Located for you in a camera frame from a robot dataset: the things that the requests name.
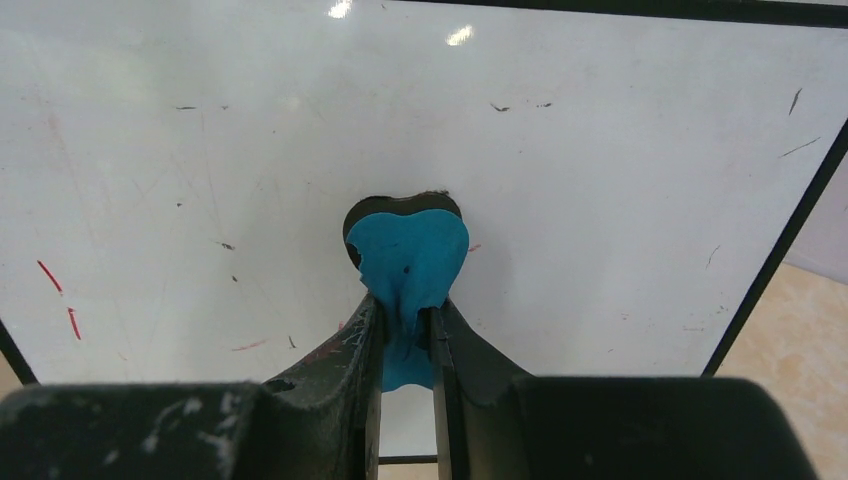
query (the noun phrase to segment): scratch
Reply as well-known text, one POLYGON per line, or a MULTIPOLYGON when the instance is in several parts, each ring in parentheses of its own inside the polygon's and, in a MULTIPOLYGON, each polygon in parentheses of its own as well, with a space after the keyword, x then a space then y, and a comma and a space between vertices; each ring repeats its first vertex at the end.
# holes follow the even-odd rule
POLYGON ((321 346, 313 350, 311 353, 303 357, 303 359, 301 359, 301 362, 304 365, 309 365, 310 363, 316 360, 327 358, 331 354, 336 353, 336 349, 342 346, 343 342, 339 339, 333 340, 332 338, 333 337, 330 337, 330 340, 327 340, 326 343, 322 344, 321 346))
POLYGON ((243 347, 238 347, 238 348, 231 348, 230 351, 231 352, 240 352, 242 350, 247 350, 247 349, 250 349, 250 348, 253 348, 253 347, 258 347, 259 345, 262 345, 263 343, 265 343, 267 341, 268 341, 268 339, 266 338, 265 340, 259 340, 258 342, 253 342, 250 345, 245 345, 243 347))
POLYGON ((792 106, 789 107, 789 115, 792 115, 792 110, 795 110, 795 104, 798 103, 798 95, 801 95, 801 90, 803 90, 803 89, 804 89, 804 87, 801 87, 801 88, 798 89, 797 92, 795 92, 795 98, 792 99, 792 106))
MULTIPOLYGON (((168 264, 171 263, 171 257, 173 256, 173 252, 168 256, 168 264)), ((147 348, 144 351, 144 366, 147 366, 147 360, 149 359, 150 347, 153 345, 153 339, 156 338, 156 329, 159 328, 159 322, 162 319, 162 306, 165 303, 165 292, 168 290, 168 280, 170 279, 170 272, 168 276, 165 277, 165 281, 162 282, 162 291, 159 293, 159 307, 156 309, 156 317, 153 320, 153 329, 150 331, 150 338, 147 339, 147 348)))
POLYGON ((315 107, 315 105, 312 103, 312 99, 310 99, 306 95, 301 95, 301 96, 303 97, 303 101, 306 102, 306 106, 308 106, 309 109, 312 110, 312 113, 314 113, 315 116, 320 118, 322 122, 327 123, 327 119, 324 118, 324 115, 321 115, 321 111, 318 110, 317 107, 315 107))
POLYGON ((47 115, 47 126, 50 128, 50 133, 53 136, 53 140, 56 142, 56 146, 59 149, 59 153, 62 156, 62 159, 68 166, 68 171, 71 173, 71 180, 74 183, 74 190, 77 193, 77 199, 80 202, 80 209, 83 213, 83 218, 85 219, 85 227, 88 230, 88 237, 91 240, 92 245, 96 245, 94 241, 94 227, 91 225, 91 219, 88 216, 87 209, 85 207, 85 202, 83 201, 82 188, 79 184, 79 179, 77 179, 77 173, 74 169, 74 162, 71 160, 70 154, 68 154, 68 147, 65 145, 65 138, 62 136, 62 129, 59 123, 59 118, 52 112, 48 111, 47 115))
POLYGON ((283 197, 280 196, 280 184, 277 183, 277 177, 274 176, 274 191, 277 193, 277 201, 280 202, 280 206, 283 205, 283 197))
POLYGON ((41 267, 42 270, 44 270, 44 273, 47 275, 47 278, 49 278, 50 281, 53 282, 53 286, 56 287, 56 290, 59 291, 59 295, 62 295, 62 286, 59 285, 59 281, 56 280, 56 277, 54 277, 53 274, 50 273, 50 270, 47 269, 47 265, 44 265, 44 262, 38 260, 38 266, 41 267))
POLYGON ((326 195, 330 198, 335 198, 335 199, 341 200, 339 197, 325 192, 324 189, 319 187, 318 185, 314 185, 312 182, 306 182, 306 189, 309 190, 310 188, 314 188, 315 190, 318 190, 319 193, 324 194, 324 195, 326 195))
POLYGON ((277 309, 277 306, 276 306, 276 305, 274 305, 274 302, 272 302, 272 301, 271 301, 271 297, 269 297, 269 296, 268 296, 268 293, 267 293, 267 292, 265 292, 265 289, 264 289, 264 288, 262 288, 262 284, 261 284, 261 283, 259 283, 259 281, 258 281, 258 280, 256 280, 256 277, 251 276, 251 279, 253 280, 253 283, 255 283, 255 284, 256 284, 256 286, 259 288, 259 293, 261 293, 261 294, 262 294, 262 296, 263 296, 263 297, 265 297, 265 301, 267 301, 267 302, 268 302, 268 305, 271 305, 271 308, 273 308, 273 309, 274 309, 274 311, 275 311, 275 312, 277 312, 277 317, 279 317, 279 318, 281 318, 281 319, 282 319, 282 318, 284 318, 284 317, 283 317, 283 314, 282 314, 282 313, 280 313, 280 310, 278 310, 278 309, 277 309))
POLYGON ((106 206, 108 207, 109 213, 112 212, 112 195, 109 194, 109 186, 108 184, 101 182, 100 183, 100 191, 106 196, 106 206))
MULTIPOLYGON (((134 211, 136 208, 138 208, 139 205, 144 203, 144 200, 147 198, 147 194, 150 193, 154 188, 156 188, 156 185, 159 184, 159 180, 161 180, 162 177, 164 177, 166 173, 168 173, 167 168, 165 168, 164 170, 159 172, 159 175, 156 176, 156 179, 153 181, 153 183, 149 187, 147 187, 147 189, 142 189, 141 185, 139 185, 138 182, 136 182, 134 178, 130 179, 132 184, 135 186, 135 189, 138 190, 139 195, 141 195, 141 198, 139 198, 139 200, 137 202, 135 202, 135 204, 133 204, 133 206, 130 207, 129 210, 127 210, 127 214, 134 211)), ((155 222, 156 218, 153 215, 153 212, 151 212, 149 210, 149 207, 148 207, 148 213, 150 214, 151 219, 155 222)))
POLYGON ((350 300, 350 288, 345 284, 345 297, 347 297, 347 309, 353 310, 353 302, 350 300))
MULTIPOLYGON (((124 317, 124 313, 121 311, 121 306, 114 297, 112 297, 112 305, 115 307, 115 316, 118 317, 118 324, 121 326, 121 331, 124 333, 124 340, 127 342, 127 346, 130 349, 130 356, 133 358, 138 358, 135 355, 135 348, 132 345, 132 341, 130 341, 130 336, 127 333, 127 319, 124 317)), ((144 381, 144 369, 139 370, 138 376, 144 381)))
POLYGON ((713 255, 715 255, 715 252, 717 252, 719 248, 721 248, 720 244, 715 248, 715 250, 713 250, 713 253, 710 254, 710 258, 707 259, 707 266, 704 267, 704 270, 710 268, 710 263, 713 261, 713 255))
POLYGON ((79 327, 77 327, 77 316, 75 315, 76 311, 68 307, 68 317, 71 318, 71 328, 74 329, 74 335, 76 335, 77 340, 82 340, 82 337, 79 334, 79 327))
POLYGON ((212 207, 215 210, 215 219, 218 224, 218 233, 224 236, 221 226, 221 214, 218 211, 218 199, 215 195, 215 186, 212 184, 212 170, 209 168, 209 149, 206 146, 206 117, 200 112, 200 132, 203 135, 203 160, 206 163, 206 180, 209 182, 209 191, 212 193, 212 207))
POLYGON ((812 144, 814 144, 814 143, 818 142, 818 141, 819 141, 819 138, 821 138, 821 137, 817 137, 815 140, 813 140, 813 141, 811 141, 811 142, 807 142, 807 143, 805 143, 805 144, 801 145, 800 147, 795 147, 795 148, 793 148, 792 150, 789 150, 788 152, 784 153, 783 155, 781 155, 781 156, 779 156, 779 157, 777 157, 777 158, 783 158, 783 157, 785 157, 785 156, 789 155, 790 153, 797 152, 798 150, 801 150, 802 148, 804 148, 804 147, 806 147, 806 146, 808 146, 808 145, 812 145, 812 144))
POLYGON ((131 181, 132 181, 132 184, 135 185, 135 189, 138 190, 138 194, 141 197, 139 198, 138 202, 135 205, 133 205, 133 207, 132 207, 132 209, 130 209, 130 211, 137 208, 138 205, 144 205, 144 208, 147 210, 147 215, 150 217, 150 221, 156 226, 157 229, 159 229, 159 221, 156 219, 156 215, 153 214, 153 210, 150 208, 150 205, 148 205, 147 201, 146 201, 148 192, 150 192, 150 189, 152 189, 153 186, 156 186, 156 183, 159 182, 159 179, 157 178, 156 182, 154 182, 153 186, 151 186, 147 191, 142 190, 141 186, 139 186, 138 182, 136 182, 134 178, 131 179, 131 181))
POLYGON ((173 163, 174 166, 177 167, 177 170, 179 170, 182 179, 185 180, 186 184, 188 184, 188 188, 191 190, 191 193, 193 193, 194 197, 197 198, 197 200, 200 202, 200 208, 202 208, 203 211, 206 212, 206 215, 209 216, 209 220, 215 222, 215 217, 212 215, 212 212, 210 212, 209 209, 206 208, 206 204, 203 202, 203 199, 200 198, 200 194, 197 193, 197 190, 194 188, 194 184, 191 183, 191 180, 188 178, 188 175, 186 175, 185 170, 183 170, 183 168, 180 166, 180 163, 177 161, 176 158, 174 158, 173 154, 171 154, 169 158, 171 160, 171 163, 173 163))

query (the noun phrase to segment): whiteboard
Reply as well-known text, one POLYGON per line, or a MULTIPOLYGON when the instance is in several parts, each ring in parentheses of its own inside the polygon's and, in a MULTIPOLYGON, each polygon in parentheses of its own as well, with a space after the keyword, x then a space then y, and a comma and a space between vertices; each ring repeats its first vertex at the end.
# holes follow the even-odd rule
MULTIPOLYGON (((0 318, 45 383, 278 373, 365 293, 348 209, 426 189, 477 246, 455 303, 519 365, 700 374, 848 114, 837 29, 376 0, 2 8, 0 318)), ((430 393, 384 395, 381 454, 434 452, 430 393)))

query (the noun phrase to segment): beige floor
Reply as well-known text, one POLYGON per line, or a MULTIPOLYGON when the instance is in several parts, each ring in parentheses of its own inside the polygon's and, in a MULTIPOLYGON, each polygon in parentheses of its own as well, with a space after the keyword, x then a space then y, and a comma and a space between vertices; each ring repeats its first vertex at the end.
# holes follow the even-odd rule
MULTIPOLYGON (((820 477, 848 479, 848 286, 781 266, 719 374, 763 385, 820 477)), ((0 397, 19 385, 0 359, 0 397)), ((436 466, 382 466, 380 478, 435 479, 436 466)))

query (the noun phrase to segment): dark hole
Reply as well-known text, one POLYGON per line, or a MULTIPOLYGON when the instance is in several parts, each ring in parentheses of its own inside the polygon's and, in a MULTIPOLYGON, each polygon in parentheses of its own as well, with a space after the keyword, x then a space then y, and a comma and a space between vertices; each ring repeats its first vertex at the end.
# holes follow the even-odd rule
POLYGON ((273 380, 268 380, 265 385, 267 385, 271 390, 276 392, 288 392, 289 390, 294 390, 295 384, 289 382, 285 378, 275 378, 273 380))
POLYGON ((415 346, 427 352, 427 356, 430 356, 430 310, 420 310, 418 312, 418 321, 421 325, 424 326, 424 330, 421 332, 421 335, 415 341, 415 346))
POLYGON ((353 266, 358 269, 359 264, 362 262, 362 257, 359 255, 359 250, 357 250, 356 247, 349 243, 345 243, 345 248, 347 249, 347 256, 350 257, 350 261, 353 262, 353 266))

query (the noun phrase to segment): black frame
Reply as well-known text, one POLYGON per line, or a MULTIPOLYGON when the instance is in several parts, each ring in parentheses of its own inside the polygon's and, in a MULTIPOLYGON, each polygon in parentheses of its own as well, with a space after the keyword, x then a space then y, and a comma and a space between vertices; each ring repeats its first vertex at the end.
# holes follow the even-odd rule
MULTIPOLYGON (((486 7, 598 13, 683 20, 704 20, 819 28, 848 28, 848 7, 756 0, 424 0, 486 7)), ((848 119, 789 217, 771 253, 730 321, 703 375, 713 375, 742 330, 786 252, 848 152, 848 119)), ((26 359, 0 319, 0 352, 23 384, 38 383, 26 359)), ((381 464, 435 462, 435 456, 386 457, 381 464)))

